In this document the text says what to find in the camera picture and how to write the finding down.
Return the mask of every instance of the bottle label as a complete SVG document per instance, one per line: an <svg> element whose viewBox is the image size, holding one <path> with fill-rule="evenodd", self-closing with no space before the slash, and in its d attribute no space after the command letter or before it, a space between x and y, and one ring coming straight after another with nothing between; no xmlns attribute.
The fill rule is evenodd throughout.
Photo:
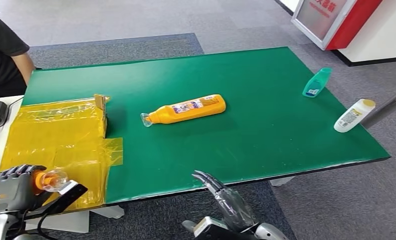
<svg viewBox="0 0 396 240"><path fill-rule="evenodd" d="M347 125L351 124L353 121L355 121L358 116L360 116L362 113L359 111L355 110L355 108L351 109L347 114L343 116L339 120L339 125L342 127L346 127Z"/></svg>
<svg viewBox="0 0 396 240"><path fill-rule="evenodd" d="M209 106L212 104L216 104L218 103L218 99L216 96L214 95L210 95L210 96L205 96L205 97L201 97L201 98L197 98L194 99L192 101L186 101L183 103L179 103L179 104L174 104L171 107L173 108L174 112L179 114L179 113L184 113L185 111L189 111L192 109L200 109L202 107L205 106Z"/></svg>
<svg viewBox="0 0 396 240"><path fill-rule="evenodd" d="M308 95L314 96L315 94L317 94L319 91L319 89L310 89L307 91Z"/></svg>

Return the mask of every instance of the cable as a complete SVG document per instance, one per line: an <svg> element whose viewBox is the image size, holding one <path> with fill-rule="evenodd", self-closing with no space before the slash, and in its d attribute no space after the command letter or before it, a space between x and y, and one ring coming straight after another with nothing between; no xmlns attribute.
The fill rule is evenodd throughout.
<svg viewBox="0 0 396 240"><path fill-rule="evenodd" d="M3 123L0 125L0 128L3 127L5 125L5 123L8 121L8 116L9 116L9 112L11 111L11 106L14 105L14 103L20 101L21 99L23 99L23 96L15 101L13 101L10 105L8 105L8 111L6 113L6 117L5 120L3 121Z"/></svg>
<svg viewBox="0 0 396 240"><path fill-rule="evenodd" d="M51 236L48 236L48 235L46 235L44 232L42 232L42 223L43 223L43 221L45 220L45 218L46 218L47 216L48 216L48 213L45 213L45 214L42 216L42 218L40 218L40 221L39 221L39 223L37 224L37 233L39 234L39 236L44 237L44 238L46 238L46 239L49 239L49 240L58 240L58 239L53 238L53 237L51 237Z"/></svg>
<svg viewBox="0 0 396 240"><path fill-rule="evenodd" d="M27 212L28 212L28 209L26 209L26 211L24 211L24 213L23 213L23 215L22 215L22 217L21 217L20 227L18 228L17 232L14 233L14 234L12 234L12 235L10 235L10 236L8 236L8 237L7 237L8 239L13 239L13 238L15 238L16 236L18 236L18 235L21 234L21 231L23 231L23 227L24 227L24 224L23 224L23 223L24 223L24 219L25 219L25 216L26 216Z"/></svg>

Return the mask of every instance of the clear nozzle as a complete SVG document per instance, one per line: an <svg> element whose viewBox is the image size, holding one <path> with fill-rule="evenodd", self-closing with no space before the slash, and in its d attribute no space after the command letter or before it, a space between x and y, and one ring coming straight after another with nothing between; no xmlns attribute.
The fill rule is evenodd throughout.
<svg viewBox="0 0 396 240"><path fill-rule="evenodd" d="M140 118L142 119L143 125L145 125L145 127L150 127L152 125L151 119L149 119L149 114L141 113Z"/></svg>
<svg viewBox="0 0 396 240"><path fill-rule="evenodd" d="M59 169L49 171L40 178L43 190L52 193L57 192L67 181L67 174Z"/></svg>

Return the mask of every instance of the person's arm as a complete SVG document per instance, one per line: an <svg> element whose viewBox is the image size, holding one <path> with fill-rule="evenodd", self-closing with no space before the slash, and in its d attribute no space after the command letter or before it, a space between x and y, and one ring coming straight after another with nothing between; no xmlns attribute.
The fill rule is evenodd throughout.
<svg viewBox="0 0 396 240"><path fill-rule="evenodd" d="M31 60L28 53L24 53L18 56L12 56L12 60L20 71L21 75L26 84L30 80L31 72L35 69L33 61Z"/></svg>
<svg viewBox="0 0 396 240"><path fill-rule="evenodd" d="M26 84L34 70L28 50L29 46L0 19L0 51L12 58Z"/></svg>

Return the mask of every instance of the gray carpet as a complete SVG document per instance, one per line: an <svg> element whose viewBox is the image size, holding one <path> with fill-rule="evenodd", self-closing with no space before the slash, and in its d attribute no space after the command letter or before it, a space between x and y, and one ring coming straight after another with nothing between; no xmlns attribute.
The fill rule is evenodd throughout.
<svg viewBox="0 0 396 240"><path fill-rule="evenodd" d="M194 33L184 33L33 46L29 53L36 66L48 69L193 56L204 52Z"/></svg>
<svg viewBox="0 0 396 240"><path fill-rule="evenodd" d="M32 47L30 54L40 68L69 67L122 61L157 59L203 54L193 33L140 37L99 42L83 42ZM267 181L235 187L253 207L257 217L278 227L290 240L295 240L282 209ZM205 216L221 218L215 200L208 191L186 193L159 199L125 202L125 216L107 219L91 213L90 233L76 234L46 231L61 240L191 240L193 234L180 224L184 220L198 222Z"/></svg>

